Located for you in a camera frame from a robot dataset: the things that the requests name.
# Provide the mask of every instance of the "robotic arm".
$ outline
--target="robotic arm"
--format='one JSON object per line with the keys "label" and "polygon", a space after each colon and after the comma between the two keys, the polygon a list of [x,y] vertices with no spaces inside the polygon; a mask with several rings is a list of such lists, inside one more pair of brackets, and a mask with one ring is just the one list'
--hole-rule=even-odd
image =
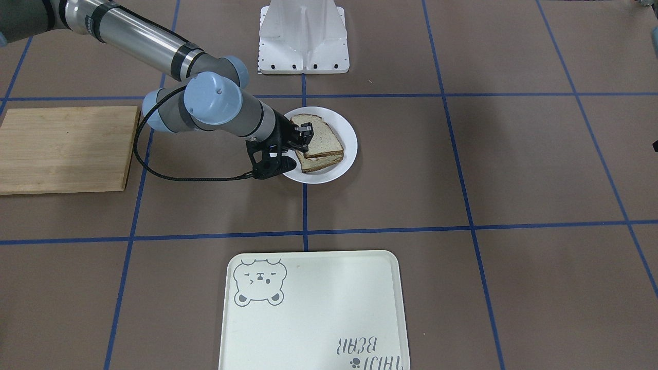
{"label": "robotic arm", "polygon": [[236,57],[215,58],[111,0],[0,0],[0,46],[57,28],[89,34],[180,82],[146,95],[145,115],[159,105],[147,121],[155,130],[219,129],[245,138],[257,179],[294,169],[295,161],[282,155],[289,149],[308,150],[311,124],[297,126],[242,90],[249,74]]}

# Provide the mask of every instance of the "bear ear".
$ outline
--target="bear ear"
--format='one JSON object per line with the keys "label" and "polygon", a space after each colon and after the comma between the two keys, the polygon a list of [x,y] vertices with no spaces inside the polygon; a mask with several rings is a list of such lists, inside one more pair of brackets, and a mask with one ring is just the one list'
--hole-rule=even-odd
{"label": "bear ear", "polygon": [[240,307],[244,307],[251,302],[251,300],[247,297],[244,296],[244,294],[237,292],[236,297],[235,297],[236,305]]}
{"label": "bear ear", "polygon": [[267,298],[267,301],[270,302],[271,305],[280,305],[281,302],[284,301],[283,291],[279,290],[278,292],[274,293],[270,298]]}

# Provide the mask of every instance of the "round plate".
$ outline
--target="round plate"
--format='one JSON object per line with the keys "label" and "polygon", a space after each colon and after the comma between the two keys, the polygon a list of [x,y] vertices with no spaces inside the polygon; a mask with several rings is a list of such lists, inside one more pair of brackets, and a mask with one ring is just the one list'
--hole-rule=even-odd
{"label": "round plate", "polygon": [[354,160],[357,158],[359,143],[357,141],[357,135],[354,133],[354,129],[349,122],[343,118],[343,116],[331,109],[322,107],[297,108],[286,113],[285,116],[287,119],[291,119],[294,115],[300,115],[302,113],[320,116],[325,122],[327,122],[329,127],[331,127],[332,131],[336,134],[338,141],[343,146],[343,160],[338,164],[329,166],[325,169],[303,173],[301,172],[301,165],[299,164],[295,151],[289,150],[283,155],[294,159],[297,166],[294,170],[285,172],[284,175],[295,181],[303,182],[304,184],[324,184],[325,182],[339,178],[343,173],[347,172],[350,167],[352,167]]}

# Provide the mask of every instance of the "bread slice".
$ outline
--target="bread slice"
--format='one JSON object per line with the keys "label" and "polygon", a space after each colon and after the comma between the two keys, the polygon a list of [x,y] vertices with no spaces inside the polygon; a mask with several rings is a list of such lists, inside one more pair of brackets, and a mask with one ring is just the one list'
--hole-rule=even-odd
{"label": "bread slice", "polygon": [[313,125],[313,139],[309,144],[309,151],[304,153],[305,158],[320,158],[329,155],[340,155],[342,157],[343,146],[322,117],[306,114],[294,115],[291,121],[300,126],[307,122]]}
{"label": "bread slice", "polygon": [[327,155],[326,157],[319,158],[304,158],[304,155],[296,150],[295,154],[297,154],[297,159],[299,160],[299,164],[301,164],[301,172],[303,173],[325,169],[326,167],[335,165],[343,160],[343,153],[340,153],[339,155]]}

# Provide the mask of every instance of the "black cable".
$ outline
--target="black cable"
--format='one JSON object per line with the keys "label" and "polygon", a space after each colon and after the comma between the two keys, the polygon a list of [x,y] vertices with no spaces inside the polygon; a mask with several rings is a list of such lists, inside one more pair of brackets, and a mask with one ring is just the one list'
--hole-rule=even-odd
{"label": "black cable", "polygon": [[144,129],[144,125],[146,125],[146,121],[151,118],[153,113],[158,110],[159,107],[162,106],[162,104],[165,104],[169,99],[171,99],[174,95],[177,93],[180,93],[181,91],[185,90],[185,87],[187,86],[182,86],[181,88],[175,89],[174,91],[168,93],[162,100],[158,101],[151,110],[144,115],[144,118],[141,120],[139,125],[137,126],[137,131],[135,131],[135,139],[132,144],[132,153],[135,155],[135,158],[137,158],[137,162],[139,162],[147,171],[150,173],[154,174],[155,176],[158,176],[159,178],[163,178],[165,180],[169,181],[182,181],[182,182],[191,182],[191,181],[234,181],[234,180],[244,180],[246,178],[251,178],[253,176],[252,171],[243,173],[239,176],[235,177],[173,177],[173,176],[167,176],[165,174],[161,174],[155,170],[153,170],[149,165],[147,165],[144,160],[139,156],[139,151],[137,150],[138,142],[139,142],[139,135],[141,134],[141,131]]}

